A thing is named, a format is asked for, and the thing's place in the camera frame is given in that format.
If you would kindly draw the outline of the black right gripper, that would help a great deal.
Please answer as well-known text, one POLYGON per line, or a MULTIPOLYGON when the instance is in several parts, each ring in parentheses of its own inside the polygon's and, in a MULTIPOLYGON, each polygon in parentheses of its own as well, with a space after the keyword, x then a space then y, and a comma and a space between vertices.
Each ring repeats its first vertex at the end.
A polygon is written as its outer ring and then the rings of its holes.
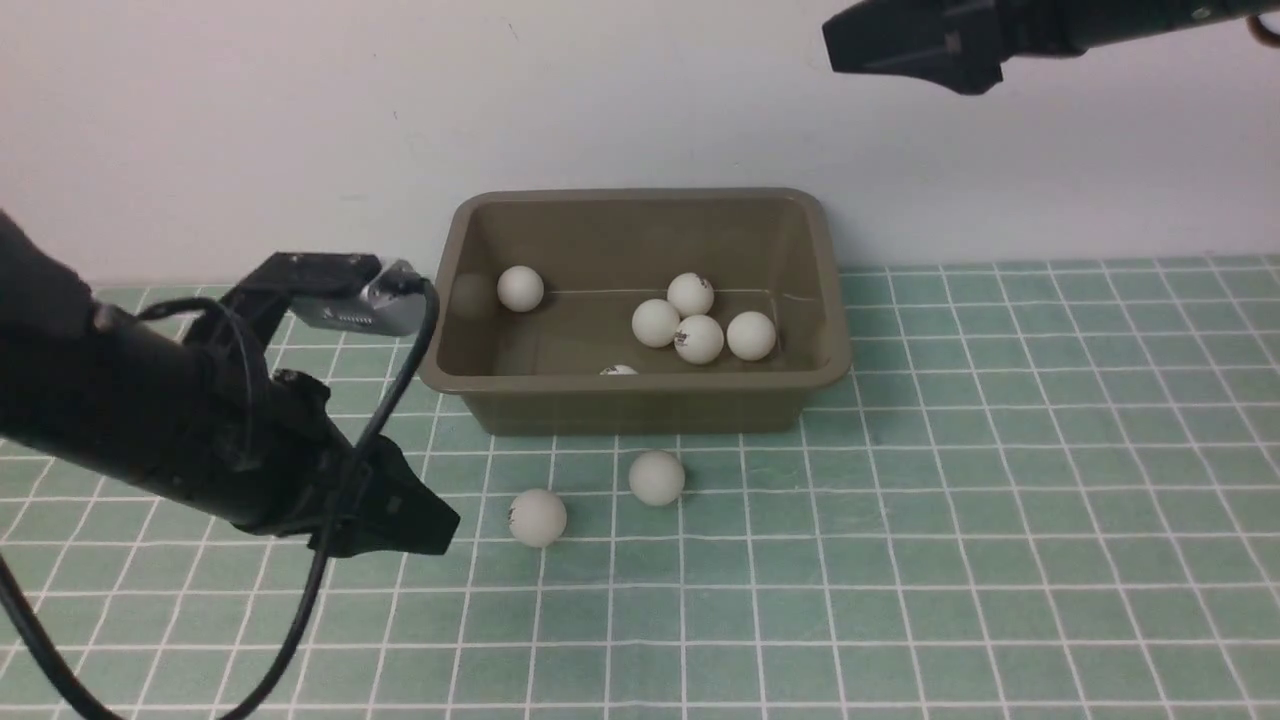
POLYGON ((1018 56, 1076 55, 1056 1, 859 1, 822 23, 829 67, 977 96, 1018 56))

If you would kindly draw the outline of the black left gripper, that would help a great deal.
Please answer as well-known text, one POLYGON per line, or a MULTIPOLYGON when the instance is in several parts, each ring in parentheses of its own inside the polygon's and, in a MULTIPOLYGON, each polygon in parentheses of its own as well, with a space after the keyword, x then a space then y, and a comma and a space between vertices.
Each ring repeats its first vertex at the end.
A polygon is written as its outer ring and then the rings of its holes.
POLYGON ((328 386, 279 370, 241 427, 200 464, 200 509, 253 536, 307 536, 330 510, 337 559, 396 551, 440 556, 461 515, 424 484, 397 443, 376 433, 358 454, 330 419, 328 386))

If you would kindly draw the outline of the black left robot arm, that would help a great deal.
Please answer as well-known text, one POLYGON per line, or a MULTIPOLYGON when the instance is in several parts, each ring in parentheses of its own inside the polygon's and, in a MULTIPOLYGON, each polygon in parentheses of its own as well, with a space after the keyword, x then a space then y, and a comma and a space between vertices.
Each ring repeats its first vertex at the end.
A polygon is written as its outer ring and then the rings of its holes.
POLYGON ((375 433, 357 450, 330 389, 271 372, 288 311, 315 328, 428 345, 435 290, 408 263, 365 252, 275 252, 221 299, 132 314, 3 218, 3 436, 232 524, 337 559, 444 553, 460 515, 375 433))

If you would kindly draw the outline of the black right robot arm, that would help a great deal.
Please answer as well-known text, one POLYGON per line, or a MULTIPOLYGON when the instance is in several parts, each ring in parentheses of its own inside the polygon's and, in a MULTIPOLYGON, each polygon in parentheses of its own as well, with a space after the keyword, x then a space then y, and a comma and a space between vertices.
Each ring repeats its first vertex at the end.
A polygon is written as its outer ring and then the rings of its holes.
POLYGON ((1093 47, 1245 20, 1276 1, 859 1, 822 27, 833 72, 925 81, 964 96, 1002 82, 1015 56, 1075 58, 1093 47))

